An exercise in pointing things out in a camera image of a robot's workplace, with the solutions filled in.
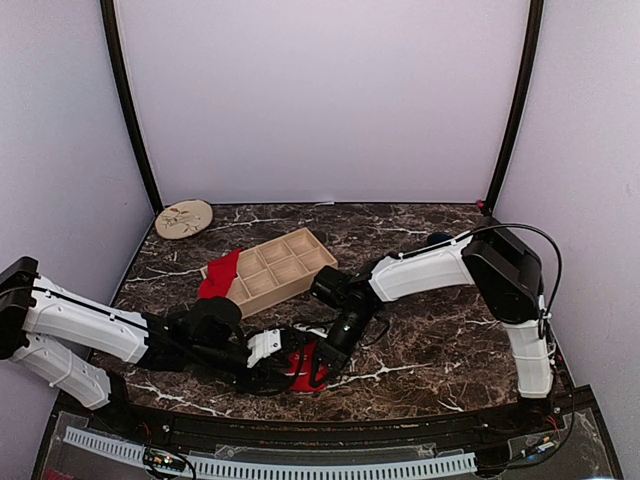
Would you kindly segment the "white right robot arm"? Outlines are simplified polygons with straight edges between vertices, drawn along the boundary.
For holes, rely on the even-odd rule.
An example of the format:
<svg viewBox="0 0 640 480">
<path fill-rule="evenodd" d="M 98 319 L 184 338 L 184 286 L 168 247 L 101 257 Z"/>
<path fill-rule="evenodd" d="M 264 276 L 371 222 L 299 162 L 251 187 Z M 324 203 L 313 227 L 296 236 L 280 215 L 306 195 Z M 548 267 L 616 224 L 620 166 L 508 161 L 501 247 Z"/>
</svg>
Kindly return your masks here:
<svg viewBox="0 0 640 480">
<path fill-rule="evenodd" d="M 544 293 L 541 259 L 515 235 L 517 228 L 486 217 L 474 230 L 433 235 L 425 247 L 388 254 L 354 274 L 322 268 L 310 293 L 338 316 L 310 358 L 310 386 L 320 387 L 340 373 L 385 304 L 473 285 L 510 340 L 518 393 L 525 399 L 511 410 L 510 424 L 521 434 L 534 432 L 549 416 L 544 398 L 553 385 L 548 323 L 555 297 Z"/>
</svg>

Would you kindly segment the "red snowflake santa sock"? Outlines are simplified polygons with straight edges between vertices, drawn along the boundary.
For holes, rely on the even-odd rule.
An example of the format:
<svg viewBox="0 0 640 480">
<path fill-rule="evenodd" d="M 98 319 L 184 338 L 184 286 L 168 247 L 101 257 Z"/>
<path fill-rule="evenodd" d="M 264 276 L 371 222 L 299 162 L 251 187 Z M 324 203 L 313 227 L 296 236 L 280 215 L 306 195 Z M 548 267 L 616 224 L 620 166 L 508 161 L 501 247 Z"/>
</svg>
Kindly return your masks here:
<svg viewBox="0 0 640 480">
<path fill-rule="evenodd" d="M 327 373 L 327 367 L 320 364 L 316 369 L 316 374 L 312 375 L 313 355 L 316 350 L 316 341 L 308 343 L 304 347 L 304 354 L 299 351 L 293 352 L 288 356 L 290 366 L 286 375 L 293 380 L 289 390 L 297 393 L 315 393 L 326 388 L 325 383 L 319 383 L 324 379 Z"/>
</svg>

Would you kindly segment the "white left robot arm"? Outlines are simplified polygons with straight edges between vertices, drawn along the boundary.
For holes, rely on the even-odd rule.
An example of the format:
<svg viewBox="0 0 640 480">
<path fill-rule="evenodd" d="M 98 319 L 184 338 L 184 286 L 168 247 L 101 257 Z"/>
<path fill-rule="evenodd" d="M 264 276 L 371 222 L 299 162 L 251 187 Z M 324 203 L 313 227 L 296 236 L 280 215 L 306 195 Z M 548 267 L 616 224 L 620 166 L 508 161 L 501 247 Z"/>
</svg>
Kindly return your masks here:
<svg viewBox="0 0 640 480">
<path fill-rule="evenodd" d="M 83 407 L 101 411 L 120 436 L 141 427 L 124 379 L 89 364 L 68 348 L 83 345 L 142 369 L 181 372 L 199 365 L 243 393 L 276 395 L 300 374 L 290 356 L 301 352 L 298 331 L 246 336 L 240 308 L 223 297 L 199 299 L 169 317 L 119 310 L 67 291 L 19 258 L 1 273 L 1 357 L 20 364 Z"/>
</svg>

